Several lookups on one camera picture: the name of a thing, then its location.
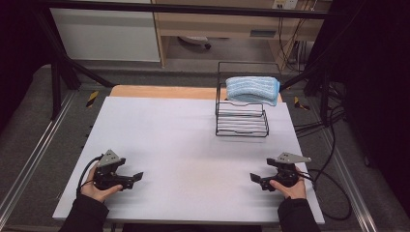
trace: person's hand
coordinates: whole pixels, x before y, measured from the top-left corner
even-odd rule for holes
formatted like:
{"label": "person's hand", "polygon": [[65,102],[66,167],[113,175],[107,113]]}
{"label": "person's hand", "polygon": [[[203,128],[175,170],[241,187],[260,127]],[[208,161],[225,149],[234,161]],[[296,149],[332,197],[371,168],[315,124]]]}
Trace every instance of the person's hand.
{"label": "person's hand", "polygon": [[305,178],[299,176],[298,182],[293,186],[293,187],[285,187],[281,183],[271,180],[269,182],[271,186],[279,191],[284,195],[284,198],[290,197],[291,199],[299,199],[299,198],[307,198],[307,190],[305,187]]}
{"label": "person's hand", "polygon": [[86,180],[86,184],[81,188],[81,194],[89,196],[95,200],[98,200],[100,202],[104,202],[108,196],[114,194],[115,192],[121,190],[123,186],[118,185],[115,187],[111,187],[106,190],[99,190],[94,186],[94,173],[96,172],[97,165],[94,165],[93,168],[91,168],[90,172],[88,173],[88,177]]}

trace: dish rack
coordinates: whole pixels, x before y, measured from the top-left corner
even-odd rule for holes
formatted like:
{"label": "dish rack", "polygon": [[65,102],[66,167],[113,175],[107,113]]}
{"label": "dish rack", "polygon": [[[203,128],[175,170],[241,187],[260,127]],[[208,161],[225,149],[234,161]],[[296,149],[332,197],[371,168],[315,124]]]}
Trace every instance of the dish rack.
{"label": "dish rack", "polygon": [[238,73],[221,72],[221,64],[239,65],[275,65],[275,63],[252,63],[252,62],[219,62],[218,64],[218,85],[215,106],[217,120],[216,136],[246,136],[246,137],[266,137],[269,135],[269,124],[263,103],[250,103],[240,101],[228,101],[221,98],[221,89],[226,88],[223,74],[228,76]]}

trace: aluminum rail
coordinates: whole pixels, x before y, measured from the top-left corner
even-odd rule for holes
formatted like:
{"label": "aluminum rail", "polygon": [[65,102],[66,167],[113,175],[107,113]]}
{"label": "aluminum rail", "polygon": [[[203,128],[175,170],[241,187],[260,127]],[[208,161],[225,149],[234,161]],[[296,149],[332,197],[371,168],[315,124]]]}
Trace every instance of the aluminum rail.
{"label": "aluminum rail", "polygon": [[292,11],[275,9],[194,6],[174,4],[146,4],[146,3],[117,3],[117,2],[91,2],[91,1],[61,1],[38,0],[41,7],[53,9],[77,9],[95,11],[118,12],[151,12],[151,13],[178,13],[178,14],[203,14],[203,15],[242,15],[264,17],[288,17],[309,19],[344,19],[347,14],[331,12]]}

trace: gray carpet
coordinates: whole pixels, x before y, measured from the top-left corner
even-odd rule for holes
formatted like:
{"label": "gray carpet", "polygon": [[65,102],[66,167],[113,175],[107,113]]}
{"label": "gray carpet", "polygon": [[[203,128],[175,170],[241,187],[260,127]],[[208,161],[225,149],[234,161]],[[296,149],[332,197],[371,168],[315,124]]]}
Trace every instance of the gray carpet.
{"label": "gray carpet", "polygon": [[[204,58],[206,64],[212,63],[212,67],[207,72],[176,72],[175,70],[162,69],[160,71],[136,72],[122,71],[113,72],[108,70],[98,70],[101,76],[121,84],[142,84],[142,85],[177,85],[177,86],[215,86],[215,60],[213,57],[225,59],[217,50],[212,51],[218,44],[228,43],[228,40],[217,39],[213,43],[213,48]],[[185,52],[192,52],[193,49],[202,49],[192,46],[170,47]],[[259,58],[247,60],[260,61]],[[185,66],[189,58],[180,56]],[[173,68],[176,69],[177,58],[174,60]],[[285,81],[290,75],[283,75],[280,81]],[[86,77],[81,77],[87,84],[94,82]],[[39,72],[32,84],[26,99],[21,104],[14,118],[9,123],[7,129],[0,136],[0,167],[7,170],[7,175],[0,183],[0,197],[3,199],[8,189],[13,184],[19,170],[31,154],[36,143],[40,139],[46,125],[49,123],[51,115],[50,82],[47,72]],[[303,110],[294,107],[294,97],[299,97],[300,102],[309,106],[317,104],[318,98],[306,98],[303,94],[305,83],[300,82],[291,89],[283,91],[282,97],[288,103],[289,112],[294,125],[303,125],[317,121],[312,110]],[[76,164],[76,159],[81,153],[81,146],[86,143],[86,134],[91,131],[97,118],[103,99],[109,94],[109,89],[100,90],[100,93],[91,108],[85,107],[92,89],[83,88],[78,91],[73,99],[73,104],[67,116],[58,129],[49,147],[47,148],[39,167],[34,173],[26,190],[17,202],[12,212],[7,226],[33,225],[58,227],[61,221],[52,219],[52,214],[58,203],[57,196],[65,188],[71,172]],[[366,202],[379,231],[410,231],[410,222],[404,214],[401,206],[396,201],[394,195],[385,183],[383,177],[377,169],[368,168],[364,165],[364,157],[360,146],[357,144],[355,136],[350,129],[349,123],[339,121],[335,124],[337,137],[337,148],[342,153],[343,159],[353,174],[362,196]],[[313,133],[299,139],[302,151],[306,157],[311,157],[313,162],[307,165],[308,168],[320,168],[330,153],[330,149],[321,131]],[[330,176],[339,182],[339,177],[335,167],[331,163],[325,170]],[[317,195],[322,210],[333,217],[343,217],[348,206],[344,196],[325,177],[321,177],[317,183]],[[326,224],[321,225],[324,231],[361,231],[361,226],[355,214],[348,220],[338,221],[325,217]]]}

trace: wire rack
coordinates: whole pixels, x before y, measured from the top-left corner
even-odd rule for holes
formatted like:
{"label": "wire rack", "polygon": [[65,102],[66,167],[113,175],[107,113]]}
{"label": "wire rack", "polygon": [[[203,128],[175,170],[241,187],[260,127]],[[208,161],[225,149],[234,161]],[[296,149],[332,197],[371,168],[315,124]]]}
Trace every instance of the wire rack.
{"label": "wire rack", "polygon": [[226,88],[223,74],[227,76],[238,75],[235,72],[222,72],[221,64],[236,65],[276,65],[275,63],[254,63],[254,62],[219,62],[218,64],[218,85],[215,115],[217,119],[217,136],[248,136],[266,137],[269,135],[269,124],[263,103],[249,103],[240,101],[228,101],[221,98],[221,89]]}

